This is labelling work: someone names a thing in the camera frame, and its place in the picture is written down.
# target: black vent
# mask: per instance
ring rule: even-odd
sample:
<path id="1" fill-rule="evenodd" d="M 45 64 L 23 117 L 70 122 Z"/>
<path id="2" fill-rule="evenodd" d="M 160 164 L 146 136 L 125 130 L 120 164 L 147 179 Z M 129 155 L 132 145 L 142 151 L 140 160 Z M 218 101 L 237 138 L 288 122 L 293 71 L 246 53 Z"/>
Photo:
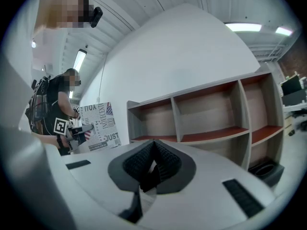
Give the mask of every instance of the black vent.
<path id="1" fill-rule="evenodd" d="M 263 210 L 263 206 L 237 180 L 223 182 L 223 185 L 248 218 Z"/>

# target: wooden shelf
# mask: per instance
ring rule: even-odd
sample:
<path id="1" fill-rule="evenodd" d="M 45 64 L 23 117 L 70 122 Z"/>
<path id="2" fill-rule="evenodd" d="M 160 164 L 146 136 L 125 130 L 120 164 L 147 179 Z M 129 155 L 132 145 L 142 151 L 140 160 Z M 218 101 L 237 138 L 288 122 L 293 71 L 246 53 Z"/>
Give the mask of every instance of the wooden shelf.
<path id="1" fill-rule="evenodd" d="M 160 139 L 160 140 L 168 140 L 172 142 L 177 142 L 176 136 L 141 136 L 141 137 L 137 137 L 131 140 L 140 141 L 140 140 L 151 140 L 151 139 Z"/>
<path id="2" fill-rule="evenodd" d="M 248 156 L 245 156 L 245 154 L 248 153 L 248 143 L 249 133 L 235 138 L 215 141 L 213 143 L 205 143 L 191 146 L 201 150 L 219 154 L 247 170 Z"/>
<path id="3" fill-rule="evenodd" d="M 280 161 L 283 105 L 272 73 L 246 74 L 127 102 L 131 142 L 161 139 L 218 153 L 243 169 Z"/>
<path id="4" fill-rule="evenodd" d="M 129 103 L 127 110 L 130 140 L 176 137 L 171 99 L 154 103 Z"/>
<path id="5" fill-rule="evenodd" d="M 260 144 L 261 142 L 264 142 L 274 135 L 278 134 L 280 131 L 282 131 L 283 127 L 280 126 L 265 126 L 261 129 L 258 129 L 252 133 L 252 145 L 256 146 Z"/>
<path id="6" fill-rule="evenodd" d="M 267 157 L 279 162 L 283 150 L 283 128 L 280 128 L 273 135 L 254 143 L 251 147 L 249 167 L 253 167 L 264 161 Z"/>
<path id="7" fill-rule="evenodd" d="M 187 145 L 203 144 L 217 139 L 223 140 L 223 139 L 234 138 L 237 136 L 244 135 L 246 133 L 248 133 L 248 129 L 234 126 L 210 132 L 184 135 L 181 142 Z"/>

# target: black backpack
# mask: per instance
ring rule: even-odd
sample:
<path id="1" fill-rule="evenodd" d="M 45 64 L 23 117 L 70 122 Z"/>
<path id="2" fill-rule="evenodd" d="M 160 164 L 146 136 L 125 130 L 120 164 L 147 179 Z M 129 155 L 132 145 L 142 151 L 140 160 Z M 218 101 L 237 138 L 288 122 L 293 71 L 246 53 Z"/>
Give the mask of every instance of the black backpack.
<path id="1" fill-rule="evenodd" d="M 49 87 L 50 77 L 43 77 L 35 86 L 32 84 L 34 94 L 29 101 L 30 107 L 27 108 L 25 114 L 29 119 L 30 128 L 33 132 L 37 133 L 37 122 L 41 121 L 48 116 L 51 110 L 51 105 L 47 100 L 47 90 Z"/>

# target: ceiling light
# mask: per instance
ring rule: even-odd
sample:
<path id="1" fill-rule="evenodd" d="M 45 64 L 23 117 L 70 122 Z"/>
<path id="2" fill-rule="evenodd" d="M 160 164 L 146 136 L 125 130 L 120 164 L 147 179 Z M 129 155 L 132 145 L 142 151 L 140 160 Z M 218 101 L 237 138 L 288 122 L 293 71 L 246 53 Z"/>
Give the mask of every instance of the ceiling light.
<path id="1" fill-rule="evenodd" d="M 276 30 L 276 33 L 283 34 L 283 35 L 286 35 L 286 36 L 290 36 L 292 34 L 292 31 L 284 29 L 282 27 L 278 27 L 277 30 Z"/>
<path id="2" fill-rule="evenodd" d="M 249 24 L 249 23 L 230 23 L 225 24 L 233 32 L 258 32 L 260 31 L 262 25 L 259 24 Z"/>
<path id="3" fill-rule="evenodd" d="M 84 61 L 86 54 L 87 54 L 86 51 L 79 49 L 79 51 L 77 53 L 77 57 L 75 59 L 75 63 L 73 64 L 73 68 L 75 68 L 77 70 L 77 72 L 80 71 L 81 65 Z"/>
<path id="4" fill-rule="evenodd" d="M 32 41 L 32 48 L 36 48 L 36 42 L 34 40 Z"/>

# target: red shelf surface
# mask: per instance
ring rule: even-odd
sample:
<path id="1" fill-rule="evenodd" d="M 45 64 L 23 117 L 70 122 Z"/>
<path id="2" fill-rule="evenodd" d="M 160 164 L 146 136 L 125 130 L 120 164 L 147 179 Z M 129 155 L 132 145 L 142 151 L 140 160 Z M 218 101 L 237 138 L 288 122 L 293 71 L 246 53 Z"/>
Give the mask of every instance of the red shelf surface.
<path id="1" fill-rule="evenodd" d="M 184 135 L 181 142 L 194 142 L 194 141 L 218 139 L 218 138 L 242 133 L 246 130 L 248 129 L 235 126 L 235 127 L 223 128 L 223 129 L 219 129 L 215 131 L 205 132 L 205 133 Z"/>
<path id="2" fill-rule="evenodd" d="M 176 136 L 140 136 L 131 140 L 150 140 L 150 139 L 161 139 L 161 140 L 177 142 Z"/>
<path id="3" fill-rule="evenodd" d="M 261 129 L 258 129 L 252 133 L 252 144 L 269 137 L 270 135 L 274 134 L 278 130 L 282 129 L 283 127 L 280 126 L 265 126 Z"/>

